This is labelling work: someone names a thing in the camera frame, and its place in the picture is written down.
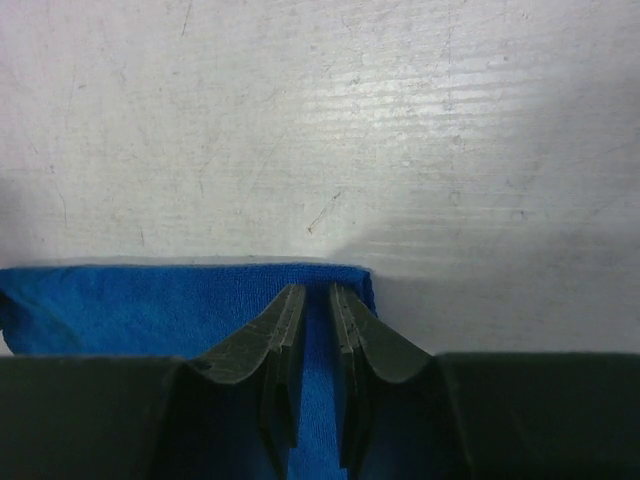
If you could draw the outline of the blue towel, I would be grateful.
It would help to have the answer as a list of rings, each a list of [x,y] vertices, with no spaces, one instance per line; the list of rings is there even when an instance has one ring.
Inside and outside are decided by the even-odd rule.
[[[1,273],[1,330],[15,354],[193,357],[260,313],[286,285],[307,291],[302,413],[292,479],[343,479],[333,400],[328,288],[374,306],[370,273],[334,264],[72,266]]]

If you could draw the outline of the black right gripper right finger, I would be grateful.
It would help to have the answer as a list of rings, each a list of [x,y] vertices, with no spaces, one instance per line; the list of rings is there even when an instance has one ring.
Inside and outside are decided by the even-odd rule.
[[[340,467],[349,475],[405,475],[424,447],[421,382],[430,356],[378,319],[351,288],[329,287]]]

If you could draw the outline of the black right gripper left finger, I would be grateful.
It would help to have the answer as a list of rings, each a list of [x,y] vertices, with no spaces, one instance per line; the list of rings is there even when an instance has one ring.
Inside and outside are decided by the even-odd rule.
[[[285,286],[253,320],[197,358],[215,389],[215,453],[231,479],[285,479],[297,447],[306,288]]]

